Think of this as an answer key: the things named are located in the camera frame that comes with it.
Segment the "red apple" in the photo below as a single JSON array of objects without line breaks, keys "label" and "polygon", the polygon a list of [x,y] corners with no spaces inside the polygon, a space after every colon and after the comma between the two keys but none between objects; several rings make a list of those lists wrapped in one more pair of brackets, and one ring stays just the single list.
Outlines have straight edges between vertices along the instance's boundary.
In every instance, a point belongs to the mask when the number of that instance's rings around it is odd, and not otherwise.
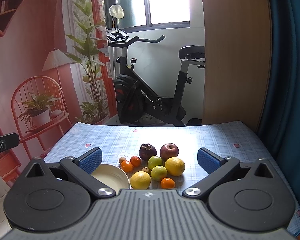
[{"label": "red apple", "polygon": [[142,160],[147,162],[152,156],[156,155],[157,150],[152,145],[150,145],[150,143],[141,144],[139,149],[139,156]]},{"label": "red apple", "polygon": [[171,157],[177,157],[179,154],[178,146],[174,143],[167,143],[160,149],[160,157],[165,162]]}]

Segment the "potted plant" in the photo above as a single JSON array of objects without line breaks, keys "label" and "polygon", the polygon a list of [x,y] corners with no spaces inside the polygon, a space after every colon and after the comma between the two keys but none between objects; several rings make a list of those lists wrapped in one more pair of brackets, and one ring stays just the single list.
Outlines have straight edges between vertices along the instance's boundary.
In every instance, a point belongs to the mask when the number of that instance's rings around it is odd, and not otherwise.
[{"label": "potted plant", "polygon": [[101,121],[107,116],[106,108],[104,106],[104,99],[102,98],[102,83],[99,82],[100,67],[105,65],[99,61],[98,54],[101,51],[97,48],[98,41],[101,39],[95,38],[95,29],[103,28],[104,22],[93,22],[92,4],[88,0],[72,1],[76,6],[78,13],[73,11],[75,22],[80,28],[78,36],[67,34],[66,36],[76,43],[74,49],[79,57],[72,53],[65,53],[69,58],[80,64],[84,70],[82,76],[85,83],[87,94],[93,103],[82,102],[81,105],[83,113],[80,117],[80,122],[93,123]]},{"label": "potted plant", "polygon": [[32,119],[32,124],[40,127],[50,121],[50,107],[54,106],[55,101],[60,98],[55,98],[48,92],[35,95],[29,93],[30,100],[22,102],[24,109],[26,109],[18,118],[24,120],[26,123]]}]

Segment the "lampshade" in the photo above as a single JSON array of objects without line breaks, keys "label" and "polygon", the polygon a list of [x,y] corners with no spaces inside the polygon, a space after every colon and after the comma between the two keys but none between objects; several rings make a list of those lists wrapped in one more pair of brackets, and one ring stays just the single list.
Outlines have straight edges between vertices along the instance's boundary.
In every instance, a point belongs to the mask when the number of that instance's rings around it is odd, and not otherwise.
[{"label": "lampshade", "polygon": [[60,49],[56,49],[49,52],[46,62],[43,65],[42,71],[46,71],[69,63],[74,63],[74,61],[67,57]]}]

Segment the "red wall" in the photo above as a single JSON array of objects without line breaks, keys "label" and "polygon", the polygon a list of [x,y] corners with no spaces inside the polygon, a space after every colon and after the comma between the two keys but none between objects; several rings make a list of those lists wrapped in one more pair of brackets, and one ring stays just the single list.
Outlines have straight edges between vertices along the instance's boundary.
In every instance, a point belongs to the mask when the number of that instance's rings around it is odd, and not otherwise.
[{"label": "red wall", "polygon": [[[49,75],[58,80],[55,69],[42,72],[46,57],[53,49],[65,51],[61,0],[24,0],[11,19],[5,35],[0,38],[0,128],[3,133],[17,132],[11,111],[11,97],[18,85],[36,75]],[[59,72],[73,122],[81,111],[70,67],[63,66]],[[42,139],[50,147],[59,138],[60,133],[55,129],[45,133]],[[42,153],[36,139],[28,142],[33,156]],[[14,153],[23,165],[22,170],[29,158],[22,145],[16,147]]]}]

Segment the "pile of fruit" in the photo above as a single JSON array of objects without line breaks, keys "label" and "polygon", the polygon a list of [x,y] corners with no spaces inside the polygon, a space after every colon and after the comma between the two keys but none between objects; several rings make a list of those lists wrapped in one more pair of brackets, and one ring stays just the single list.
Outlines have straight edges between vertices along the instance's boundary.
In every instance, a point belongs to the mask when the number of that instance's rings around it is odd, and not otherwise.
[{"label": "pile of fruit", "polygon": [[[144,160],[148,167],[133,174],[130,178],[130,184],[134,189],[147,189],[150,186],[151,178],[160,181],[162,188],[174,188],[173,179],[167,178],[168,173],[172,176],[180,176],[185,171],[185,163],[177,158],[179,149],[173,143],[167,143],[160,149],[160,157],[157,156],[157,150],[148,144],[142,144],[139,150],[139,156]],[[125,172],[131,172],[134,167],[141,165],[141,159],[138,156],[131,157],[130,161],[121,157],[119,163],[121,169]]]}]

